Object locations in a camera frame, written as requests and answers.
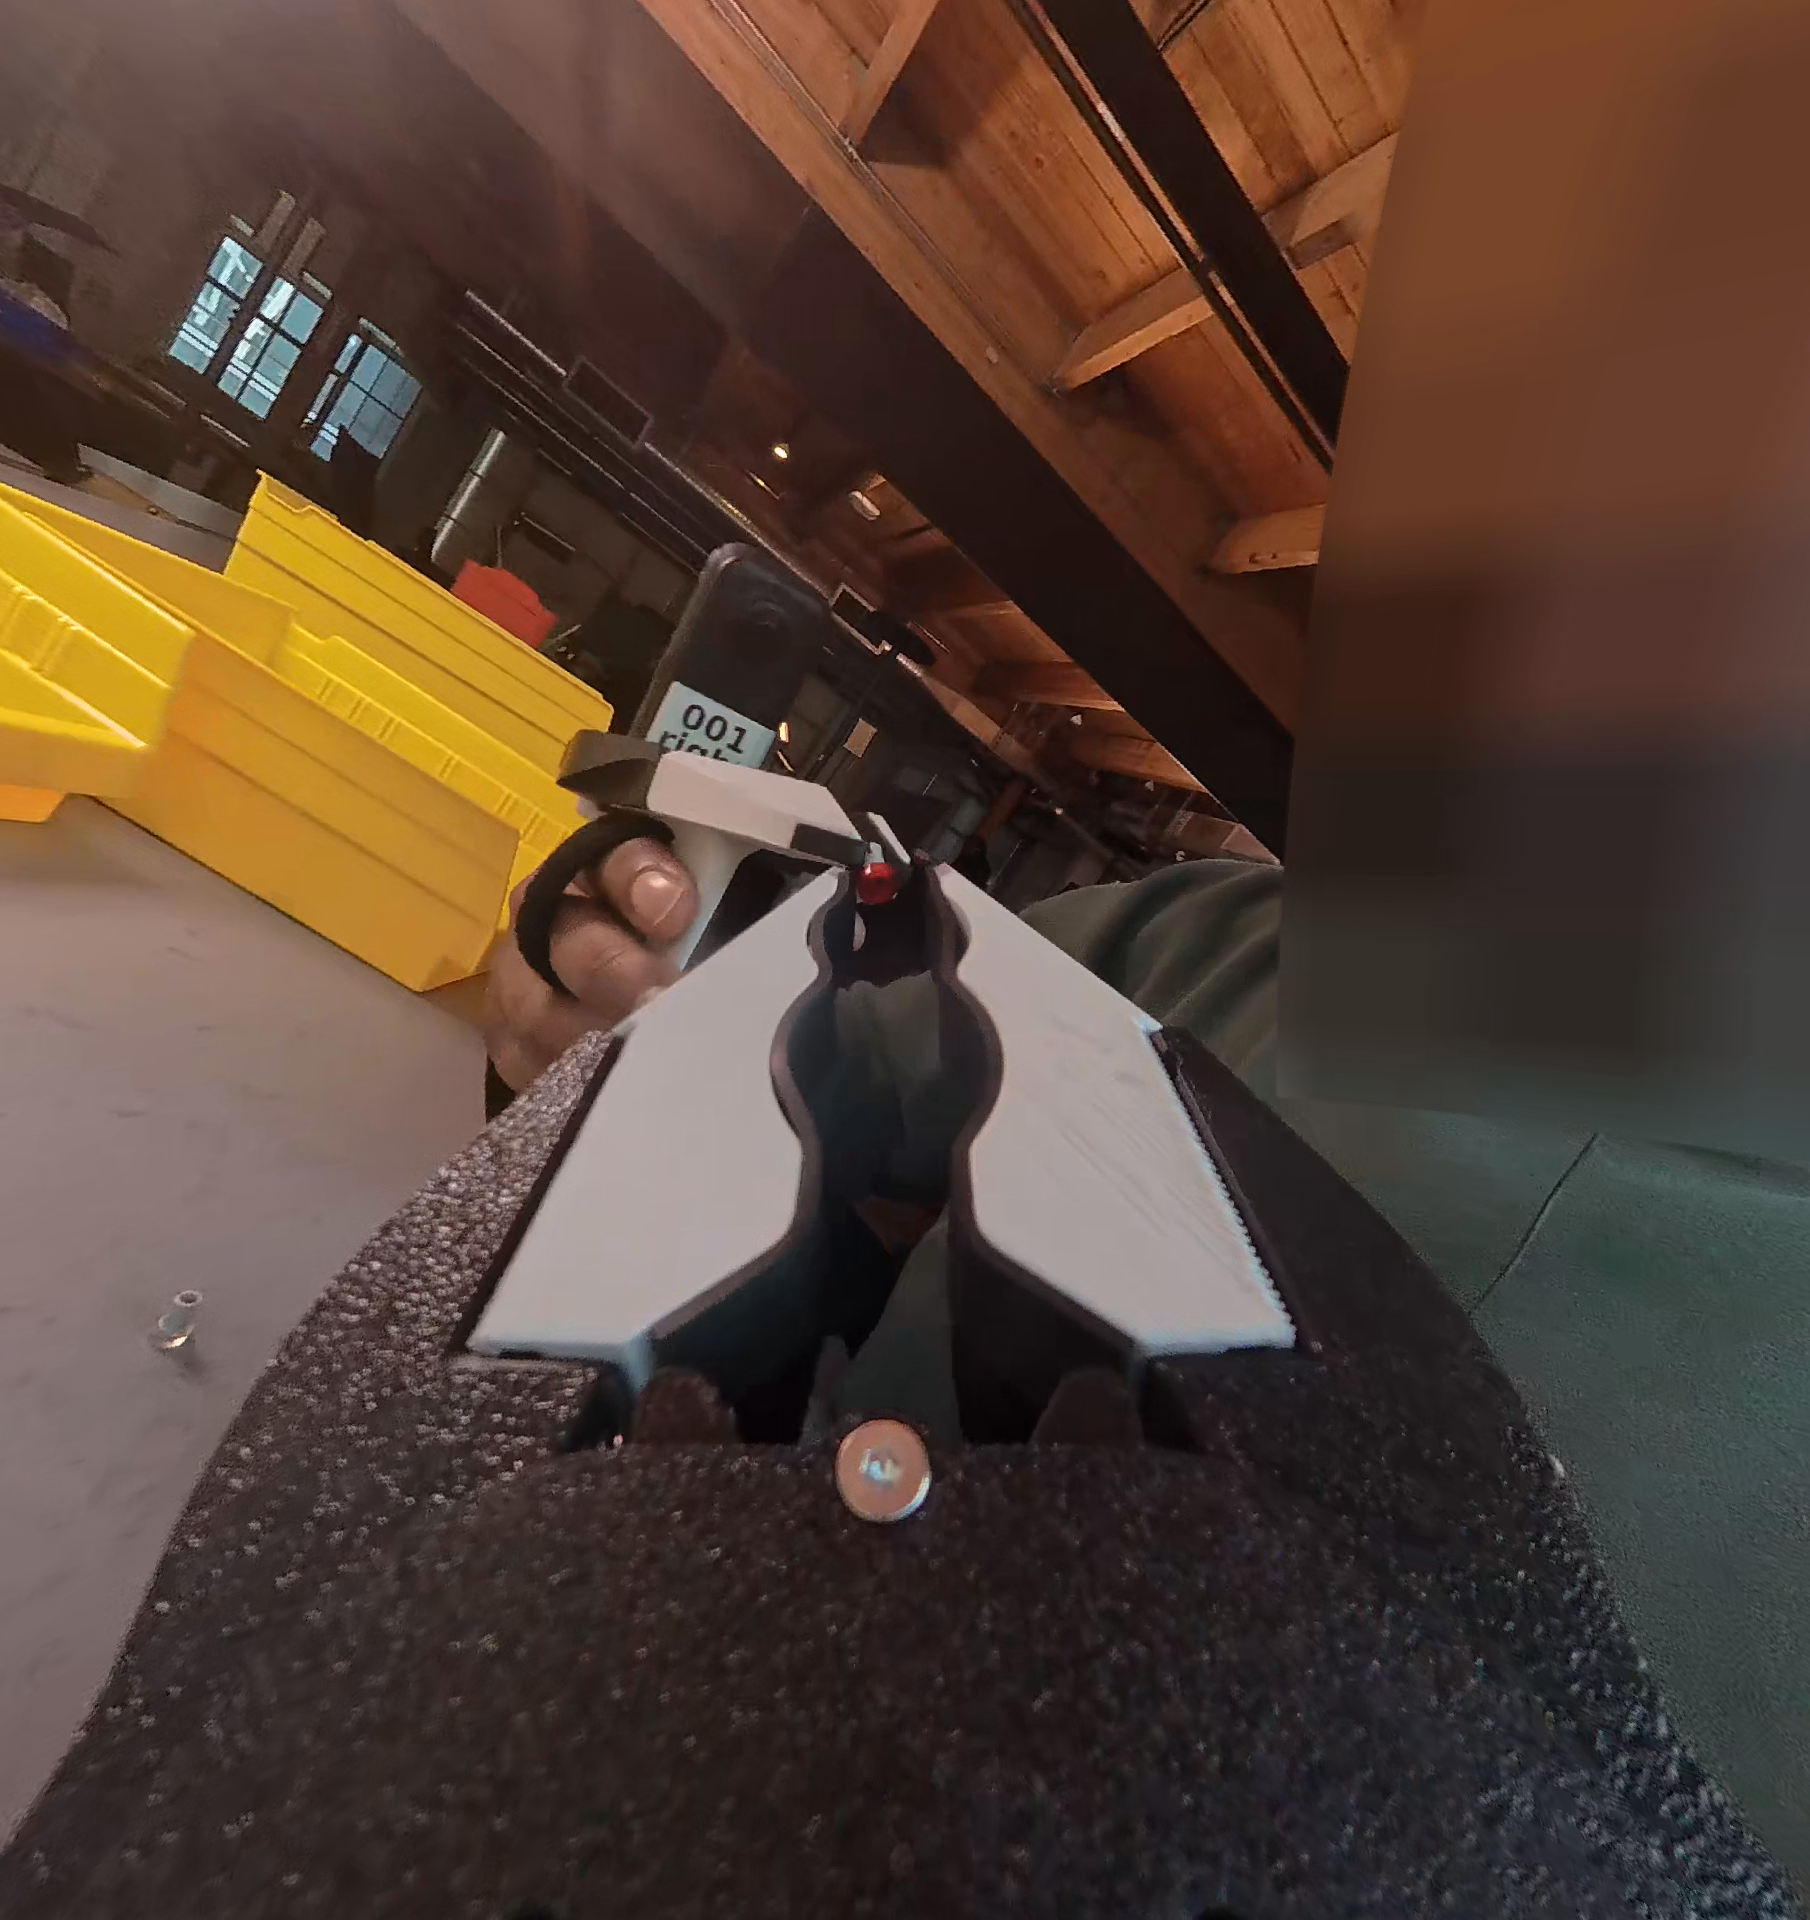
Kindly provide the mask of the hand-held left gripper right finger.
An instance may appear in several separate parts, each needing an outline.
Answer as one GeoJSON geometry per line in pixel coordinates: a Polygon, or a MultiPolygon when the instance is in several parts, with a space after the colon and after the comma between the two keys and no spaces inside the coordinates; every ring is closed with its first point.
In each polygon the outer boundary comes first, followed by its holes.
{"type": "Polygon", "coordinates": [[[1161,1026],[956,869],[931,870],[931,906],[940,1013],[978,1078],[947,1202],[956,1359],[1292,1351],[1161,1026]]]}

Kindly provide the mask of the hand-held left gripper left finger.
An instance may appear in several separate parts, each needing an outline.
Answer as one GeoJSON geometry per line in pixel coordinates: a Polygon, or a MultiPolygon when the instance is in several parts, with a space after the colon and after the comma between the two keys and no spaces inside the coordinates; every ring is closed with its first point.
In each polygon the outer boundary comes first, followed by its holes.
{"type": "Polygon", "coordinates": [[[823,1143],[801,1100],[848,878],[660,992],[596,1070],[467,1333],[470,1355],[784,1375],[820,1333],[823,1143]]]}

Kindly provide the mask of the person's right hand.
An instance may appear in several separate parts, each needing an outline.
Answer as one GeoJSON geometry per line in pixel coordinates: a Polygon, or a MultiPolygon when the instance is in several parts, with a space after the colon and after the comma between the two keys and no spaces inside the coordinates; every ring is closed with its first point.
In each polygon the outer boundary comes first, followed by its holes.
{"type": "Polygon", "coordinates": [[[486,978],[486,1115],[497,1118],[570,1049],[615,1028],[673,981],[668,945],[697,922],[697,880],[660,839],[625,839],[576,870],[555,910],[539,975],[516,932],[497,936],[486,978]]]}

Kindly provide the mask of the paned window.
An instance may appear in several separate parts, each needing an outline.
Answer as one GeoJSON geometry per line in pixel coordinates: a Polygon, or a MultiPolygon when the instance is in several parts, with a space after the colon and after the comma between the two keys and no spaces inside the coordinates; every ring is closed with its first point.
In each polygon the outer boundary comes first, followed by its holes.
{"type": "Polygon", "coordinates": [[[198,279],[184,317],[171,329],[167,361],[190,373],[220,368],[220,356],[239,341],[250,300],[263,289],[263,258],[244,231],[224,231],[198,279]]]}
{"type": "Polygon", "coordinates": [[[331,464],[337,443],[358,443],[367,456],[385,464],[420,394],[424,384],[405,367],[396,337],[363,323],[320,377],[320,393],[302,423],[302,443],[320,464],[331,464]]]}
{"type": "Polygon", "coordinates": [[[331,284],[298,272],[275,279],[255,313],[244,323],[232,351],[214,377],[250,417],[268,417],[331,306],[331,284]]]}

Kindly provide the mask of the yellow parts bin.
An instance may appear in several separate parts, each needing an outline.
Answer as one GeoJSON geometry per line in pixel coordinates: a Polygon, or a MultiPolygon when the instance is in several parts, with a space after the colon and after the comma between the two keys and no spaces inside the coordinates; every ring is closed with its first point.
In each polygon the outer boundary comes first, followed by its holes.
{"type": "Polygon", "coordinates": [[[192,631],[0,495],[0,824],[150,775],[192,631]]]}
{"type": "Polygon", "coordinates": [[[426,737],[455,787],[516,829],[512,880],[576,829],[555,775],[581,731],[610,722],[590,684],[275,475],[255,475],[224,575],[285,604],[337,678],[426,737]]]}
{"type": "Polygon", "coordinates": [[[486,975],[570,801],[512,743],[319,617],[0,482],[192,631],[167,731],[108,810],[411,992],[486,975]]]}

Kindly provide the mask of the person's green sweatshirt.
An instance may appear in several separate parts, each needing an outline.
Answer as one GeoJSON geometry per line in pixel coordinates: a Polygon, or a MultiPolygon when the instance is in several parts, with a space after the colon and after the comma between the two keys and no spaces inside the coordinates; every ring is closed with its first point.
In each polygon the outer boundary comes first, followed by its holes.
{"type": "Polygon", "coordinates": [[[1027,924],[1248,1090],[1315,1347],[956,1455],[951,1914],[1810,1914],[1810,1165],[1278,1098],[1283,870],[1027,924]]]}

